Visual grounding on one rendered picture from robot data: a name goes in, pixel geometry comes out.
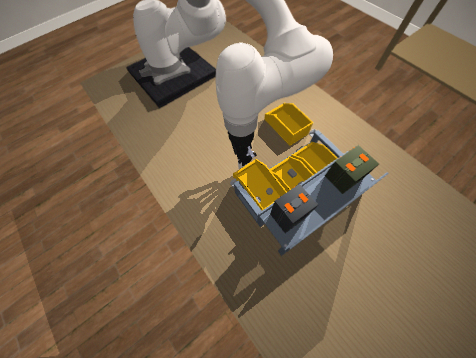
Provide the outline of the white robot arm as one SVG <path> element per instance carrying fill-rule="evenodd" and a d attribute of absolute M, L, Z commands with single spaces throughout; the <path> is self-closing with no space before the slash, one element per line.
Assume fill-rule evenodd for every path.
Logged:
<path fill-rule="evenodd" d="M 249 44 L 236 43 L 220 53 L 216 66 L 216 93 L 225 128 L 236 137 L 253 133 L 258 113 L 269 104 L 318 82 L 333 60 L 329 41 L 298 24 L 284 0 L 246 1 L 267 29 L 264 56 Z M 152 76 L 159 85 L 190 73 L 179 53 L 218 36 L 226 15 L 219 0 L 178 0 L 174 8 L 143 0 L 135 6 L 133 23 L 147 60 L 139 73 Z"/>

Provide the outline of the grey metal shelf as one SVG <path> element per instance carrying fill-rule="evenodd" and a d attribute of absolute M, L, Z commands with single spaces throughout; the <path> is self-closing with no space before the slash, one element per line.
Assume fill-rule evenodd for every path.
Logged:
<path fill-rule="evenodd" d="M 310 131 L 309 135 L 312 137 L 310 143 L 317 143 L 319 140 L 337 157 L 337 159 L 338 157 L 341 157 L 341 155 L 344 155 L 319 130 L 313 129 Z M 284 233 L 284 231 L 270 215 L 274 203 L 261 211 L 242 184 L 239 181 L 236 181 L 236 178 L 230 182 L 231 186 L 235 189 L 235 194 L 238 194 L 238 198 L 252 215 L 257 224 L 260 227 L 265 224 L 282 246 L 278 250 L 281 256 L 296 246 L 311 233 L 313 233 L 316 229 L 326 223 L 329 219 L 339 213 L 342 209 L 348 206 L 351 202 L 357 199 L 360 195 L 362 195 L 388 174 L 385 173 L 378 180 L 368 174 L 360 182 L 342 194 L 325 177 L 325 174 L 336 160 L 300 184 L 316 201 L 318 206 L 307 218 L 305 218 L 286 233 Z"/>

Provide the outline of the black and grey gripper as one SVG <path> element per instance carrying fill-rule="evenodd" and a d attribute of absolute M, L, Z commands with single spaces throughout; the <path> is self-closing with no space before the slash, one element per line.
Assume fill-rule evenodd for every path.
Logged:
<path fill-rule="evenodd" d="M 245 137 L 236 137 L 231 135 L 229 132 L 228 135 L 232 143 L 234 154 L 237 155 L 238 158 L 238 168 L 241 169 L 257 156 L 257 154 L 251 150 L 251 142 L 254 139 L 254 132 Z"/>

